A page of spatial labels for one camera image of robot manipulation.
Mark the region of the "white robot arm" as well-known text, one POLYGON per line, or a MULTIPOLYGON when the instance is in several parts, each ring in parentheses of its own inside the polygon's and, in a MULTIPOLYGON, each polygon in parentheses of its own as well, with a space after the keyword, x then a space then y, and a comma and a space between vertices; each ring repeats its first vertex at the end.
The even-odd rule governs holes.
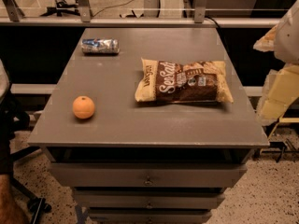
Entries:
POLYGON ((299 0, 277 25, 255 42, 253 48, 273 51, 275 58, 285 63, 279 71, 269 72, 257 105, 256 119, 268 126, 299 98, 299 0))

